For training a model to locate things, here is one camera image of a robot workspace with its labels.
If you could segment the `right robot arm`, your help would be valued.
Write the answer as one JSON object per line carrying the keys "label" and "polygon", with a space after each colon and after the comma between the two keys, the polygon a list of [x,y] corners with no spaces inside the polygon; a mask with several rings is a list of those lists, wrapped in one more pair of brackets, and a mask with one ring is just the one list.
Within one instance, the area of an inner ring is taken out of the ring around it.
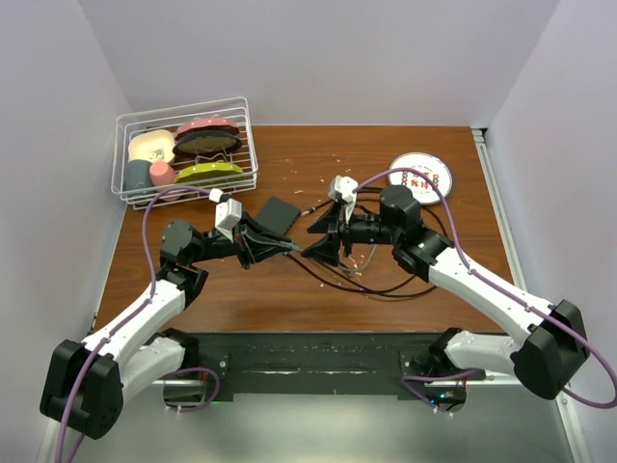
{"label": "right robot arm", "polygon": [[454,241],[430,229],[422,206],[404,186],[381,190],[376,214],[357,214],[354,195],[334,194],[330,208],[308,232],[321,239],[304,256],[338,265],[355,244],[389,245],[409,274],[442,288],[488,316],[503,335],[449,329],[429,356],[432,372],[452,378],[460,370],[482,369],[515,376],[529,391],[554,399],[589,358],[580,309],[557,304],[513,286],[473,261]]}

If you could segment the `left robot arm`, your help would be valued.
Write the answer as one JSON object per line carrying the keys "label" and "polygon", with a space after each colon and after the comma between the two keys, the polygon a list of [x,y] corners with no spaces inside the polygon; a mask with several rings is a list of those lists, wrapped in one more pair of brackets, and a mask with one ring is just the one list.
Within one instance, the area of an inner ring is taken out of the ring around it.
{"label": "left robot arm", "polygon": [[174,374],[193,376],[200,366],[196,339],[163,326],[200,295],[207,272],[195,263],[236,257],[244,268],[293,248],[287,232],[296,208],[266,206],[198,231],[175,221],[163,232],[160,268],[145,291],[112,322],[81,341],[64,340],[53,351],[40,412],[96,440],[118,420],[122,408],[152,382]]}

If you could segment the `black network switch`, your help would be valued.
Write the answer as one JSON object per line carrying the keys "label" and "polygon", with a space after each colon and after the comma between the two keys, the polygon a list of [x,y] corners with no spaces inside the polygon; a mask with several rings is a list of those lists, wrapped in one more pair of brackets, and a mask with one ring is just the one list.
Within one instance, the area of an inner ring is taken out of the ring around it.
{"label": "black network switch", "polygon": [[286,235],[297,219],[301,210],[278,197],[271,196],[255,220],[261,227],[279,235]]}

